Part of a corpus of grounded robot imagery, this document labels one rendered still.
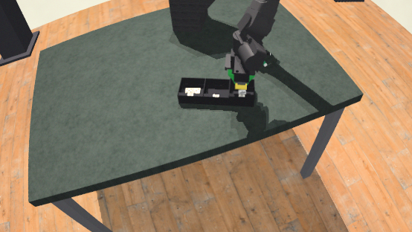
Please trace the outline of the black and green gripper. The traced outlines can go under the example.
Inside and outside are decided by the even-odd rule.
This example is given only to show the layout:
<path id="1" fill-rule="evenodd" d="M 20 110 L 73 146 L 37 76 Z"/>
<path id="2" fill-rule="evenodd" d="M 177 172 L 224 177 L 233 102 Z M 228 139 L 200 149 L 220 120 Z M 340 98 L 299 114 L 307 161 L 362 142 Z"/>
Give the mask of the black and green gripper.
<path id="1" fill-rule="evenodd" d="M 234 49 L 233 52 L 235 54 L 238 54 Z M 239 54 L 238 54 L 239 55 Z M 225 70 L 227 71 L 228 69 L 228 76 L 234 81 L 234 69 L 231 68 L 231 54 L 226 54 L 226 58 L 225 58 Z M 249 82 L 255 77 L 255 71 L 258 72 L 259 69 L 254 70 L 254 71 L 250 71 L 250 80 Z"/>

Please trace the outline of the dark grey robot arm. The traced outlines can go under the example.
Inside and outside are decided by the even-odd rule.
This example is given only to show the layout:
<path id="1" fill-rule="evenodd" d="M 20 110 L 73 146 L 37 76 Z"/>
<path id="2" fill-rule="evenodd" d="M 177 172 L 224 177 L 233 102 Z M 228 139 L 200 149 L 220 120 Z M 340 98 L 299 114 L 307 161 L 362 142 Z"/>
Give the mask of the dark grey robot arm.
<path id="1" fill-rule="evenodd" d="M 253 0 L 237 24 L 239 30 L 233 33 L 233 49 L 239 55 L 231 49 L 231 68 L 234 69 L 234 82 L 237 85 L 248 84 L 250 71 L 263 65 L 266 51 L 262 40 L 272 29 L 279 2 Z"/>

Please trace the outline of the white domino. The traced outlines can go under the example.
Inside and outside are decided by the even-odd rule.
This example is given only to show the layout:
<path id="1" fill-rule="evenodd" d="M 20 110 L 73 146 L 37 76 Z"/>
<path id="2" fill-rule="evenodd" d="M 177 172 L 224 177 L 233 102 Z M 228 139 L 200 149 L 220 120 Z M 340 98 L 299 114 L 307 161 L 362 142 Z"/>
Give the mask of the white domino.
<path id="1" fill-rule="evenodd" d="M 186 88 L 186 93 L 200 93 L 200 88 Z"/>

